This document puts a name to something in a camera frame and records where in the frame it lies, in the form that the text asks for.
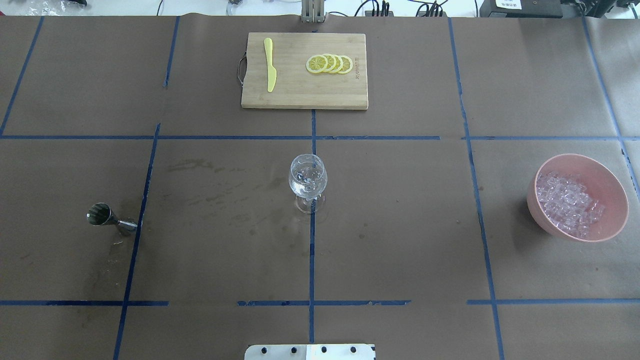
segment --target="bowl of ice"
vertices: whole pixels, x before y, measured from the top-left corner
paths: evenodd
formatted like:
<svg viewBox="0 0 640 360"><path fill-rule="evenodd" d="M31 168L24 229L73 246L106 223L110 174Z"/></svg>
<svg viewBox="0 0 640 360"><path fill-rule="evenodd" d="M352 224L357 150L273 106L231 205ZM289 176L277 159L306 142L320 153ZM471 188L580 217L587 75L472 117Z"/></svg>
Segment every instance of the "bowl of ice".
<svg viewBox="0 0 640 360"><path fill-rule="evenodd" d="M533 219L559 238L605 241L627 223L627 194L601 163L579 154L561 154L538 169L527 193Z"/></svg>

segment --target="ice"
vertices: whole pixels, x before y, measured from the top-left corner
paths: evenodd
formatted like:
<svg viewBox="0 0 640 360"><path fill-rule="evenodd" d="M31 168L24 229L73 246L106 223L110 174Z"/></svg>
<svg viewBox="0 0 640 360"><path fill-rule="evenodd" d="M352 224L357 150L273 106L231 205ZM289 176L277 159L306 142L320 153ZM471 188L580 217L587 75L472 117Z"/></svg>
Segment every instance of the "ice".
<svg viewBox="0 0 640 360"><path fill-rule="evenodd" d="M580 239L589 236L589 225L598 222L605 206L592 199L580 174L540 174L536 181L538 201L545 215L563 232Z"/></svg>

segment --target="lemon slice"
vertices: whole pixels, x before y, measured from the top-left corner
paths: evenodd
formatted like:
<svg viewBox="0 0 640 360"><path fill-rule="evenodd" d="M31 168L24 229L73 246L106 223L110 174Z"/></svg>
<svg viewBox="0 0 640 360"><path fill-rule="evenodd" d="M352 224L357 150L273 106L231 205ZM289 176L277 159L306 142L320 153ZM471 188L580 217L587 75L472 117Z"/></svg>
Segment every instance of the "lemon slice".
<svg viewBox="0 0 640 360"><path fill-rule="evenodd" d="M312 74L319 74L325 71L329 61L324 55L313 55L307 60L307 71Z"/></svg>
<svg viewBox="0 0 640 360"><path fill-rule="evenodd" d="M342 55L334 55L333 57L336 60L335 67L331 70L325 70L325 72L329 72L331 74L335 74L336 72L342 70L342 66L344 64L344 60L342 60Z"/></svg>
<svg viewBox="0 0 640 360"><path fill-rule="evenodd" d="M322 54L322 55L326 58L326 60L329 63L329 65L327 65L326 69L323 72L329 72L335 69L338 64L337 56L334 54Z"/></svg>
<svg viewBox="0 0 640 360"><path fill-rule="evenodd" d="M349 56L340 55L342 61L342 68L338 71L338 74L346 74L353 69L353 61Z"/></svg>

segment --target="white bracket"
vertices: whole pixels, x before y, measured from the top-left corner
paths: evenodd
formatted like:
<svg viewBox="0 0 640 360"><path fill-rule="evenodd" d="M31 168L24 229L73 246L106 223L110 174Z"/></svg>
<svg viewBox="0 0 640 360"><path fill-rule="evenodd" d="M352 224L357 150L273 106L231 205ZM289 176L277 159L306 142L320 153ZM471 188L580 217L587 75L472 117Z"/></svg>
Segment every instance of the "white bracket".
<svg viewBox="0 0 640 360"><path fill-rule="evenodd" d="M302 22L324 22L324 0L302 0Z"/></svg>
<svg viewBox="0 0 640 360"><path fill-rule="evenodd" d="M252 345L244 360L375 360L374 349L368 344Z"/></svg>

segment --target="bowl rim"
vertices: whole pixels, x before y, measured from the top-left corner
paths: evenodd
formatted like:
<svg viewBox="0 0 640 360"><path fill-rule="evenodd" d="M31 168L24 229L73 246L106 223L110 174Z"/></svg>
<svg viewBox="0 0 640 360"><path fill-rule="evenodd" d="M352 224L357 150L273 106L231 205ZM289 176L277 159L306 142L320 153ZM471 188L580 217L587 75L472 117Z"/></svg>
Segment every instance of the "bowl rim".
<svg viewBox="0 0 640 360"><path fill-rule="evenodd" d="M555 225L551 222L551 220L549 220L549 217L547 217L547 214L546 214L546 213L545 213L545 211L542 209L542 205L540 204L540 200L539 200L539 198L538 198L538 191L536 190L536 189L537 189L537 185L538 185L538 177L540 176L540 172L542 171L542 169L545 167L545 165L546 165L547 163L549 163L549 162L550 162L550 161L552 161L552 160L555 160L556 158L560 158L560 157L563 157L563 156L578 156L578 157L580 157L580 158L585 158L585 159L587 159L587 160L591 160L591 161L595 162L596 164L598 164L598 165L600 165L602 168L604 168L608 173L610 173L610 174L613 176L613 178L616 180L616 182L617 182L618 186L620 186L620 188L622 189L622 193L625 195L625 207L627 208L627 210L626 210L626 212L625 212L625 213L626 213L626 217L625 217L625 221L622 223L622 226L621 226L621 227L618 229L618 231L616 231L613 235L608 236L608 237L606 237L606 238L604 238L604 239L598 239L598 240L587 240L587 239L580 239L580 238L576 238L575 236L573 236L573 235L569 235L569 234L567 234L566 232L564 232L564 231L560 230L557 226L555 226ZM596 159L590 158L589 156L585 156L585 155L581 155L581 154L573 154L573 153L568 152L568 153L565 153L565 154L558 154L558 155L555 155L555 156L553 156L553 157L549 158L549 159L548 159L547 161L545 161L542 165L540 165L540 167L538 168L538 171L536 171L536 175L535 175L535 177L533 178L533 187L534 187L534 191L533 191L533 192L534 192L534 196L535 196L535 198L536 198L536 206L538 207L538 209L539 209L540 211L542 211L542 214L545 216L545 220L546 220L547 222L549 222L551 225L553 225L553 227L554 227L554 228L558 229L558 231L560 231L564 236L569 237L571 240L581 241L581 242L583 242L583 243L599 243L599 242L602 242L602 241L610 240L610 239L612 239L612 238L616 237L618 234L620 234L620 232L625 228L625 225L627 224L627 220L629 219L629 198L628 198L628 196L627 196L627 192L625 191L624 186L622 186L622 183L620 183L620 179L618 179L618 177L617 177L613 172L611 172L611 170L609 170L609 168L607 168L606 166L604 166L601 162L599 162L599 161L598 161L598 160L596 160Z"/></svg>

